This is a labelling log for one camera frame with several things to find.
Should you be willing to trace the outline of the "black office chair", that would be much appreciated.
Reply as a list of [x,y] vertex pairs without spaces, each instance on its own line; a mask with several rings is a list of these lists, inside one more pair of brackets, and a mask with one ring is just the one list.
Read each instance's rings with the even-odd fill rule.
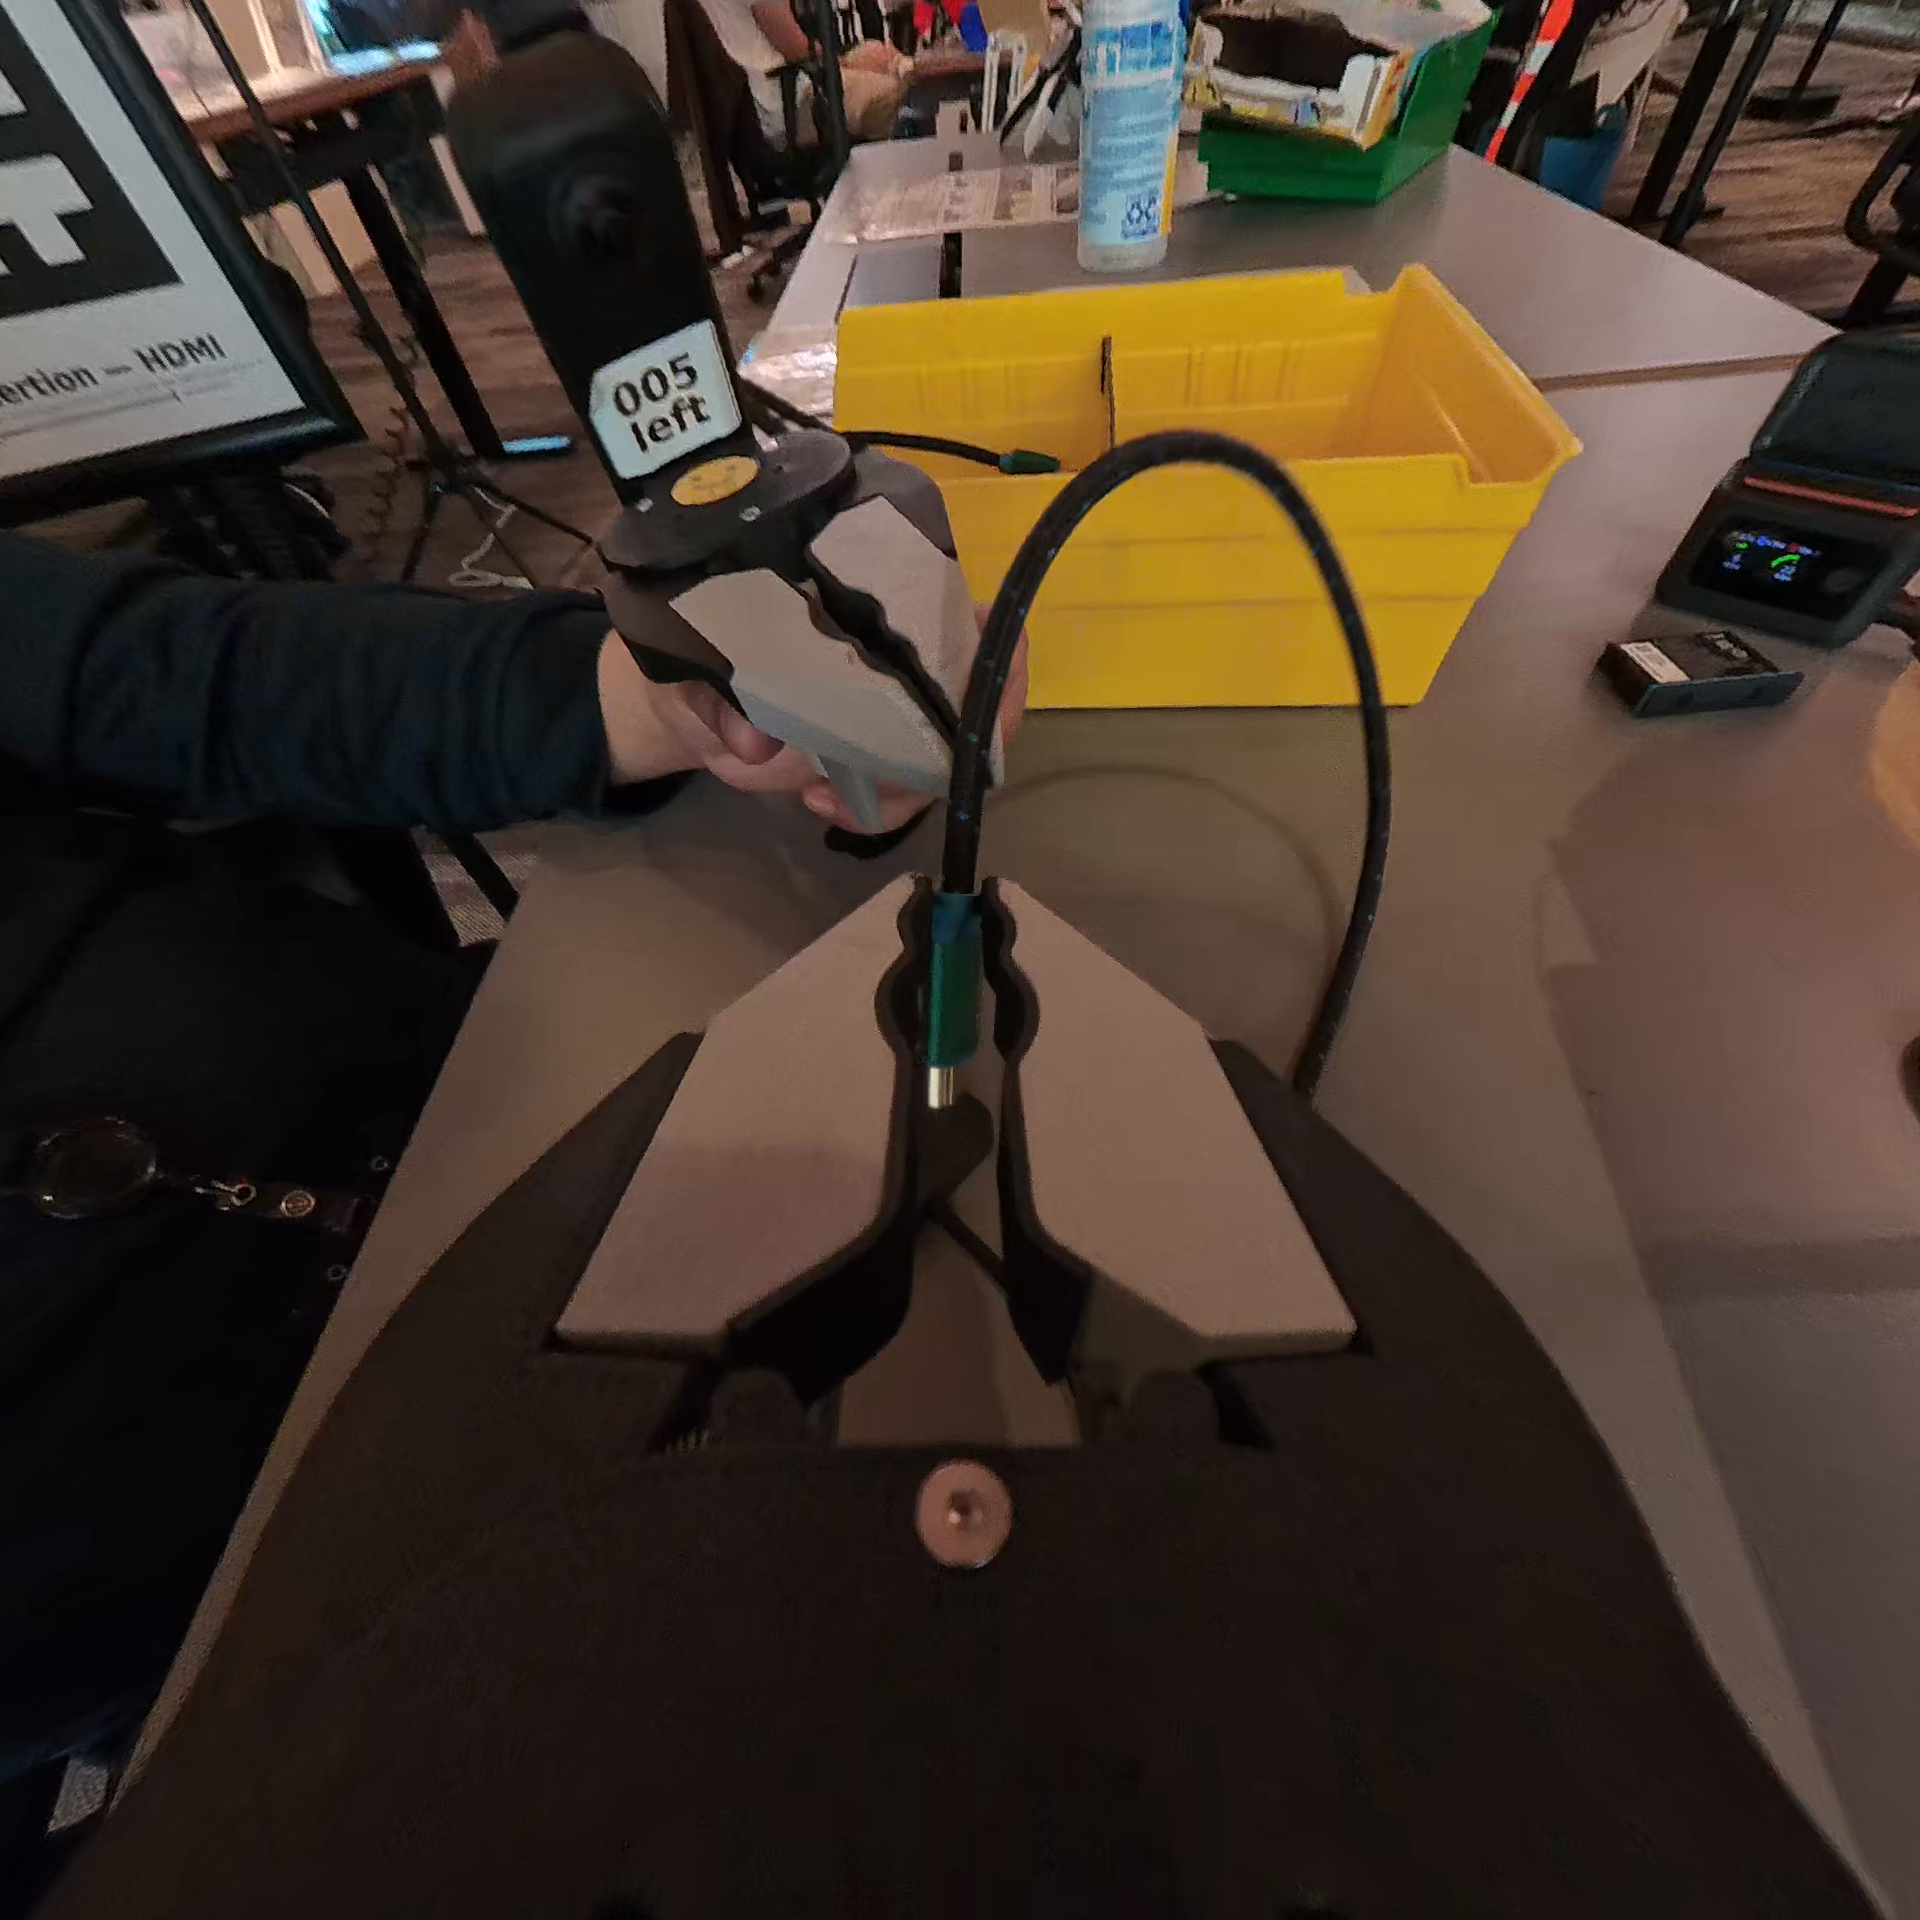
[[1843,239],[1868,256],[1868,271],[1833,327],[1913,328],[1917,325],[1917,118],[1896,132],[1842,220]]

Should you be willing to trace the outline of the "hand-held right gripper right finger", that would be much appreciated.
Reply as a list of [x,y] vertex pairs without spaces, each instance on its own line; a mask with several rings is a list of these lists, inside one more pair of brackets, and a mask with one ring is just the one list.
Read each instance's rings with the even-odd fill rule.
[[1039,1376],[1347,1348],[1353,1313],[1203,1027],[1020,884],[981,901],[1001,1293]]

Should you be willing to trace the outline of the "yellow plastic bin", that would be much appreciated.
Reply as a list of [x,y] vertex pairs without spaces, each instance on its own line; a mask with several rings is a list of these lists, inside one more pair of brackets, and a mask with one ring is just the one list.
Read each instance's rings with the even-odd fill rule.
[[[1274,459],[1322,522],[1381,700],[1417,704],[1579,442],[1423,266],[1380,293],[1342,272],[855,306],[836,325],[837,429],[1057,459],[1006,477],[910,453],[944,497],[987,602],[1070,479],[1107,453],[1097,388],[1115,345],[1118,447],[1202,429]],[[1244,479],[1143,474],[1072,534],[1025,617],[1033,708],[1342,708],[1347,648],[1287,518]]]

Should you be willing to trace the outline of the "crumpled white packaging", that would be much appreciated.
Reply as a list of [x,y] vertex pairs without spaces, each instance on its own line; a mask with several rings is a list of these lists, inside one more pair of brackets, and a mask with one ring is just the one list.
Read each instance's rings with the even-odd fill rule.
[[1187,91],[1203,114],[1369,150],[1427,56],[1471,51],[1480,2],[1225,2],[1194,12]]

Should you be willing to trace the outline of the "white and blue wipes canister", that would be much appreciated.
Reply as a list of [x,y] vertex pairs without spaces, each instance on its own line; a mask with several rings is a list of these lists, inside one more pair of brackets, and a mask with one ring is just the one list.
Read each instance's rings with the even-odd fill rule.
[[1183,4],[1082,7],[1075,264],[1090,277],[1139,275],[1164,263],[1185,65]]

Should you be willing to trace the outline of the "white sign in black frame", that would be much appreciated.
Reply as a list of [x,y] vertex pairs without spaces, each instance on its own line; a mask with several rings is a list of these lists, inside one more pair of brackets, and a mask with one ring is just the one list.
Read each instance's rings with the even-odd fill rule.
[[359,436],[120,10],[1,7],[3,524]]

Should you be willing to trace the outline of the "black badge reel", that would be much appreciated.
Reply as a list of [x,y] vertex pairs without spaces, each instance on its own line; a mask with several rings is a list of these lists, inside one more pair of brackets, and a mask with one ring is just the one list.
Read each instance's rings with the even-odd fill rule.
[[244,1174],[218,1177],[173,1165],[133,1120],[92,1116],[42,1132],[26,1150],[17,1196],[55,1223],[130,1212],[165,1193],[185,1193],[215,1211],[256,1207],[263,1189]]

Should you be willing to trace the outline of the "person's left forearm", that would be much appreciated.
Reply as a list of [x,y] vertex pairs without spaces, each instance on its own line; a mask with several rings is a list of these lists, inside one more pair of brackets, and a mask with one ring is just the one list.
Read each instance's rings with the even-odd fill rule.
[[488,833],[611,789],[571,593],[237,583],[1,539],[3,813]]

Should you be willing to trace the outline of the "green plastic bin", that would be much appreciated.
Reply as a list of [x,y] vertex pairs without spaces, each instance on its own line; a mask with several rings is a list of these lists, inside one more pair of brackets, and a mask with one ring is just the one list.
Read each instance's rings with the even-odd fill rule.
[[1492,14],[1473,32],[1421,54],[1411,65],[1380,139],[1368,148],[1320,130],[1260,124],[1220,108],[1206,111],[1196,154],[1208,170],[1212,192],[1256,200],[1377,206],[1452,148],[1495,27],[1498,14]]

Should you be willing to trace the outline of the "person's left hand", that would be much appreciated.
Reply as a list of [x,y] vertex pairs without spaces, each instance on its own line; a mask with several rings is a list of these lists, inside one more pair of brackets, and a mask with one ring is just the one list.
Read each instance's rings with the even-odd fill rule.
[[740,794],[792,799],[828,828],[864,833],[804,752],[755,731],[715,689],[649,680],[611,631],[600,642],[593,679],[611,787],[706,775]]

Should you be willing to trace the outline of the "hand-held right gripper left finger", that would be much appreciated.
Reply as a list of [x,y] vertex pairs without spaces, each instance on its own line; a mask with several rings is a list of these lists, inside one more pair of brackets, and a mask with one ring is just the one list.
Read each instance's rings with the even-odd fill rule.
[[664,1049],[677,1081],[553,1325],[557,1346],[767,1370],[809,1405],[901,1327],[921,884],[888,883]]

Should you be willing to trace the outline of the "black battery charging case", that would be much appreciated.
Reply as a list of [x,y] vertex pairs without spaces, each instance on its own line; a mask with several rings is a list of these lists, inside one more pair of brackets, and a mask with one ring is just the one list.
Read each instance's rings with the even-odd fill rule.
[[1837,650],[1917,570],[1917,347],[1837,337],[1788,378],[1651,588],[1669,612]]

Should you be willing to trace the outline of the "printed paper sheets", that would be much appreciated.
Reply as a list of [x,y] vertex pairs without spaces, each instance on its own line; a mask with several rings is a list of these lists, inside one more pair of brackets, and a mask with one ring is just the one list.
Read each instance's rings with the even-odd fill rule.
[[923,179],[879,181],[850,170],[821,215],[831,244],[866,246],[947,233],[1073,224],[1082,170],[1070,160],[941,169]]

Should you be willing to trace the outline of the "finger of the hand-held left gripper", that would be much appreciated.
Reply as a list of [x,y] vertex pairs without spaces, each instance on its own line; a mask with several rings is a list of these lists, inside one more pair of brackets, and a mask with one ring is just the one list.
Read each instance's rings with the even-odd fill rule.
[[701,645],[742,716],[807,756],[839,799],[947,790],[951,751],[859,661],[809,590],[751,569],[673,583],[664,607],[690,628],[681,656],[694,661]]
[[805,542],[805,574],[855,656],[951,752],[980,631],[944,495],[855,492]]

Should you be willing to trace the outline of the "blue bucket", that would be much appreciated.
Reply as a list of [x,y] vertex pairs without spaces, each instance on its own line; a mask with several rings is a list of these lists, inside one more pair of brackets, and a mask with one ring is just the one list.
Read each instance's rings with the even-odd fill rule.
[[1602,212],[1632,126],[1634,108],[1620,100],[1596,111],[1579,132],[1546,135],[1534,183],[1572,206]]

